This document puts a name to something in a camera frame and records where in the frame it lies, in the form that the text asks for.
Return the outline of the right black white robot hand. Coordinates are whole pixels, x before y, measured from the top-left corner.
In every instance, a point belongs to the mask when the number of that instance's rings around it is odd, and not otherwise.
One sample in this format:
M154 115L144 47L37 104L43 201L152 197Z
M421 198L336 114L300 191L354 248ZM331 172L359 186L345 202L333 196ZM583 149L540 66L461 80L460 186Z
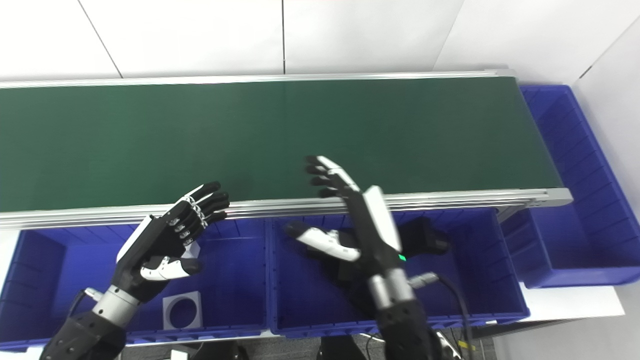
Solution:
M326 255L357 264L368 278L380 276L388 283L407 283L400 258L402 242L381 187L362 190L328 157L311 155L305 160L306 173L313 175L311 185L322 187L318 196L339 198L344 203L355 232L355 245L343 244L345 235L338 230L322 230L301 221L287 223L285 234Z

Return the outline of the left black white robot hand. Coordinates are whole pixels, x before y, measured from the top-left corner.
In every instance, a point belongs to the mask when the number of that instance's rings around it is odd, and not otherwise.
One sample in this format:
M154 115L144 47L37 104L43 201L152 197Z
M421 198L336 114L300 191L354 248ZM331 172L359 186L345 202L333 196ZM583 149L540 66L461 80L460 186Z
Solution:
M148 303L169 281L200 273L202 262L196 255L186 256L186 252L208 226L227 218L229 194L220 189L217 181L202 184L164 214L146 216L116 256L110 280L116 292Z

